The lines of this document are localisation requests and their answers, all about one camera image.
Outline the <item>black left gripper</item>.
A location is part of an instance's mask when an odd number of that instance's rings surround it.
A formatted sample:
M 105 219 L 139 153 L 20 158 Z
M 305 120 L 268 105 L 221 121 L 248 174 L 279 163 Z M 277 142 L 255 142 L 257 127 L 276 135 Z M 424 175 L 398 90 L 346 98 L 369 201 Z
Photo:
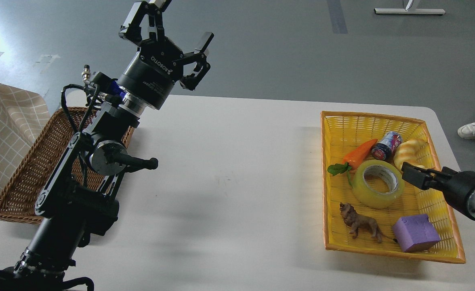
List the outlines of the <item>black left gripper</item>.
M 182 88 L 194 91 L 210 70 L 207 49 L 214 34 L 205 32 L 195 50 L 183 55 L 182 50 L 165 37 L 162 14 L 170 3 L 171 0 L 134 2 L 119 31 L 119 38 L 138 48 L 117 83 L 156 110 L 165 103 L 176 81 L 180 81 Z M 188 64 L 195 67 L 190 74 L 181 77 L 182 68 Z

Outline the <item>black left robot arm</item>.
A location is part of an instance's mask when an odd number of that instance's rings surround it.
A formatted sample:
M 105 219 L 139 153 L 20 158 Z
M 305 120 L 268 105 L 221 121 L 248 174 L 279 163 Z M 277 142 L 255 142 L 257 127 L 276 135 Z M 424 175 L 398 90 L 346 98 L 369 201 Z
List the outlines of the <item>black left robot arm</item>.
M 193 91 L 210 70 L 206 51 L 214 34 L 206 32 L 193 52 L 184 53 L 165 36 L 162 14 L 169 4 L 133 4 L 119 37 L 136 44 L 137 53 L 118 79 L 91 74 L 85 65 L 83 85 L 62 89 L 62 111 L 73 134 L 36 199 L 42 223 L 16 265 L 0 270 L 0 291 L 94 290 L 88 277 L 64 280 L 76 264 L 75 250 L 117 221 L 116 193 L 125 173 L 158 168 L 154 157 L 130 156 L 124 135 L 138 127 L 146 107 L 162 107 L 176 82 Z

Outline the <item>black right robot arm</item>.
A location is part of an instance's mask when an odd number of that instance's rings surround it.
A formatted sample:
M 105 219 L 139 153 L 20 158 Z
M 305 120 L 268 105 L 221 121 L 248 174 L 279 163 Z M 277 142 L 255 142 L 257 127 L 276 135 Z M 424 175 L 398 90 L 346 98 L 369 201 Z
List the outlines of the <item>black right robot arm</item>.
M 402 178 L 421 190 L 442 192 L 446 203 L 475 221 L 475 172 L 456 171 L 448 167 L 441 170 L 424 169 L 408 162 L 402 164 Z

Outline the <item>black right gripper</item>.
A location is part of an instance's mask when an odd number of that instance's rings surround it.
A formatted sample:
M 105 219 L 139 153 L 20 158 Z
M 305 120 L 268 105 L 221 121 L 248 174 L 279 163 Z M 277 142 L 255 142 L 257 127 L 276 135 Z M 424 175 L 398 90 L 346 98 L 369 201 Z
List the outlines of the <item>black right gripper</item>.
M 442 184 L 435 180 L 434 175 L 442 175 L 433 168 L 424 169 L 403 162 L 402 179 L 421 190 L 435 189 L 443 193 L 446 202 L 462 214 L 474 214 L 468 207 L 468 202 L 475 190 L 475 172 L 460 171 L 443 167 L 442 173 L 448 175 Z

